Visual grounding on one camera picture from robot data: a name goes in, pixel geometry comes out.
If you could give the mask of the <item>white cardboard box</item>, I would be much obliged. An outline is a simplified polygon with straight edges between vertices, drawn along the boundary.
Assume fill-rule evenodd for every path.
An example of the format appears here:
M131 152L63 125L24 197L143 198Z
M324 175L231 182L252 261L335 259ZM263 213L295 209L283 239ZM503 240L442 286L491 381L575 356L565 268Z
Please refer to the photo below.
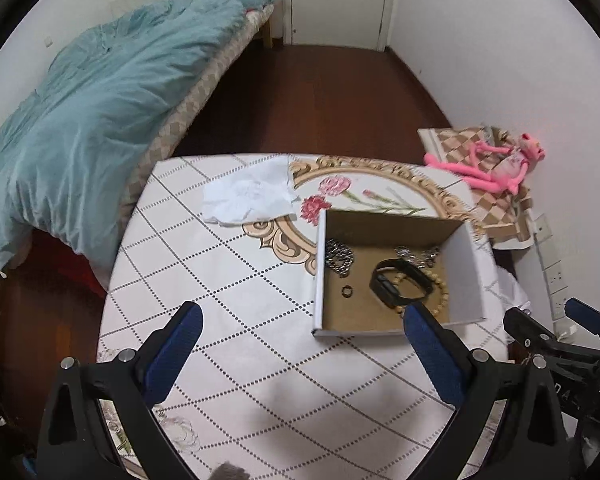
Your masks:
M486 319L486 264L467 221L329 209L316 249L315 337L400 334L414 302L444 326Z

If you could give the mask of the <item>black smart band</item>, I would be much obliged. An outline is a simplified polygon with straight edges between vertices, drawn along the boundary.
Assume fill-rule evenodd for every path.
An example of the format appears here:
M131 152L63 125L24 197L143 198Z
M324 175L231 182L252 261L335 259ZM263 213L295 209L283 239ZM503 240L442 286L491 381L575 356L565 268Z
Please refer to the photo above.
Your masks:
M405 281L418 289L418 296L404 295L400 286ZM398 307L426 300L434 291L434 280L413 263L402 259L386 259L374 267L370 290L386 307L398 310Z

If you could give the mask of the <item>pink panther plush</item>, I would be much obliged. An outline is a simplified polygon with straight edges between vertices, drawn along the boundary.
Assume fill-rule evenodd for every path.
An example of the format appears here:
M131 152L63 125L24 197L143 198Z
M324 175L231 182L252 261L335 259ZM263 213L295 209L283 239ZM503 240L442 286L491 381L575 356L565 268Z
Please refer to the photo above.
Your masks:
M471 142L468 162L442 162L434 154L427 153L424 163L460 176L474 190L493 195L507 192L516 196L528 172L544 158L540 141L523 133L502 145L483 140Z

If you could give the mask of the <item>white crumpled tissue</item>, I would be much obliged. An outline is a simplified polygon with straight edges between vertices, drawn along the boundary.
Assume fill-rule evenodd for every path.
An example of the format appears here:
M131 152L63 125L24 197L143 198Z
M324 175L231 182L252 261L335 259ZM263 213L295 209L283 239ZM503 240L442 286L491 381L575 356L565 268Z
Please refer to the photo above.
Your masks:
M289 165L288 156L275 156L207 183L202 193L204 222L241 226L293 214L299 197Z

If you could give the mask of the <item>teal blanket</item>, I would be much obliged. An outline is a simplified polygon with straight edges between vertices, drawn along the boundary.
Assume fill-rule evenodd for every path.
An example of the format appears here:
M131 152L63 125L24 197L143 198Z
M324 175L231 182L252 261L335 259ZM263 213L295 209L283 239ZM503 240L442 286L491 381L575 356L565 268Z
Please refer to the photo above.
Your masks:
M114 264L132 172L202 72L273 0L162 0L87 29L0 129L0 269L44 231Z

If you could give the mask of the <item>white door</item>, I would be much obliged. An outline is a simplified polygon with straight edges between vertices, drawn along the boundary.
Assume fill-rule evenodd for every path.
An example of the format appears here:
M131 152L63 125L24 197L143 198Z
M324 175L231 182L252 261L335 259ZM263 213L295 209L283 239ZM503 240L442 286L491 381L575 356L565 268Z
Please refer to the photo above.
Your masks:
M290 46L381 51L394 0L283 0L283 37Z

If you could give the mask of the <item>white wall socket strip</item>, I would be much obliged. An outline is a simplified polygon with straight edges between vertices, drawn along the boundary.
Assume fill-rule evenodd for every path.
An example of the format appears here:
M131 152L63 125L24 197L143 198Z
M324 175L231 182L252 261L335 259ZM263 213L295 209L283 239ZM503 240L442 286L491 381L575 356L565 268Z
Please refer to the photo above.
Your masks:
M545 214L540 214L534 219L534 246L550 300L554 334L559 342L573 342L578 329L566 315L566 302L571 295L565 274L562 272L562 259L558 255L553 232Z

